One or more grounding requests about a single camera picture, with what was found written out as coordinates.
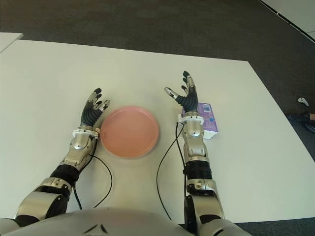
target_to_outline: tissue box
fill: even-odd
[[[205,130],[204,139],[210,139],[218,133],[215,117],[212,112],[211,105],[209,103],[198,103],[199,116],[203,117],[203,128]]]

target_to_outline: dark floor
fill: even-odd
[[[284,113],[315,112],[315,44],[257,0],[0,0],[0,30],[26,40],[247,60]],[[315,159],[315,135],[293,127]],[[315,218],[240,226],[254,236],[315,235]]]

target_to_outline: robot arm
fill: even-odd
[[[167,94],[174,98],[185,110],[183,138],[185,169],[187,176],[184,213],[185,229],[199,236],[250,236],[247,232],[224,219],[216,182],[212,179],[207,148],[203,142],[203,118],[198,116],[198,98],[191,75],[184,71],[182,86],[186,97],[178,95],[170,88]]]
[[[81,171],[91,160],[99,129],[93,128],[110,101],[97,100],[101,89],[91,93],[83,109],[79,129],[73,131],[70,149],[59,166],[18,207],[15,219],[0,220],[0,235],[66,212],[67,202]]]

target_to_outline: pink plate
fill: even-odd
[[[158,140],[158,122],[147,110],[124,107],[105,119],[100,130],[107,150],[123,158],[136,158],[150,151]]]

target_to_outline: black cable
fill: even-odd
[[[179,147],[179,143],[178,143],[178,136],[177,136],[177,128],[175,130],[175,139],[176,139],[176,143],[177,143],[177,147],[178,147],[178,151],[181,155],[181,159],[182,159],[182,163],[183,163],[183,168],[185,170],[185,161],[184,161],[184,158],[183,158],[183,154],[182,154],[182,151],[181,151],[181,148]],[[186,197],[186,174],[184,174],[184,198]]]
[[[97,139],[95,140],[95,147],[94,147],[94,150],[93,150],[93,155],[94,155],[94,153],[96,151],[96,146],[97,146]],[[93,157],[90,158],[90,160],[86,163],[86,165],[82,168],[82,170],[80,170],[79,173],[81,173],[89,165],[89,163],[92,161],[92,158]],[[73,184],[73,193],[74,193],[75,200],[78,203],[79,209],[82,210],[82,205],[81,205],[80,199],[78,197],[78,193],[77,193],[77,189],[75,187],[75,183]]]
[[[112,186],[113,186],[113,176],[112,176],[112,173],[111,173],[111,171],[109,170],[108,166],[107,166],[101,159],[99,159],[97,156],[94,156],[94,155],[93,155],[92,157],[96,158],[96,159],[99,160],[101,163],[103,163],[103,165],[107,168],[107,170],[108,170],[108,172],[109,172],[109,174],[110,174],[110,187],[109,187],[109,190],[108,190],[107,194],[105,195],[105,197],[104,197],[102,200],[100,200],[100,202],[99,202],[98,204],[96,204],[96,205],[94,206],[94,208],[96,208],[99,204],[101,204],[101,203],[107,198],[107,196],[109,195],[110,191],[112,190]]]
[[[79,205],[79,208],[80,208],[80,210],[82,210],[82,206],[81,206],[78,194],[77,194],[77,190],[75,188],[75,183],[73,184],[73,192],[74,192],[75,199],[77,200],[77,203]]]
[[[176,130],[175,130],[175,133],[177,133],[177,128],[178,128],[178,123],[176,123]],[[172,142],[171,146],[169,146],[169,148],[167,149],[167,151],[166,151],[166,153],[164,154],[162,160],[160,161],[160,163],[159,163],[159,165],[158,165],[158,169],[157,169],[156,184],[157,184],[157,194],[158,194],[158,198],[159,198],[159,200],[160,200],[160,202],[161,202],[161,204],[162,204],[162,206],[163,206],[163,208],[164,208],[165,213],[167,214],[167,216],[168,216],[168,218],[169,218],[170,220],[172,220],[172,219],[171,219],[171,217],[169,216],[169,214],[168,214],[168,212],[167,212],[167,210],[166,210],[166,208],[165,208],[165,206],[164,206],[164,204],[163,204],[161,195],[160,195],[160,193],[159,193],[159,189],[158,189],[158,172],[159,172],[159,169],[160,169],[160,167],[161,167],[161,164],[162,164],[164,158],[165,158],[166,155],[168,154],[168,151],[171,149],[171,147],[173,146],[173,144],[176,142],[177,138],[180,136],[180,134],[181,134],[183,128],[184,128],[184,126],[182,127],[182,129],[181,129],[181,131],[179,132],[178,136],[176,136],[176,139]]]
[[[88,165],[89,165],[89,163],[92,161],[92,159],[93,159],[93,156],[94,156],[94,154],[95,154],[95,151],[96,151],[96,146],[97,146],[97,141],[98,141],[98,139],[95,139],[95,147],[94,147],[94,150],[93,150],[93,153],[92,153],[92,155],[91,154],[89,154],[90,156],[91,156],[91,158],[90,158],[90,160],[86,163],[86,165],[82,168],[82,170],[80,170],[80,172],[79,173],[81,173]]]

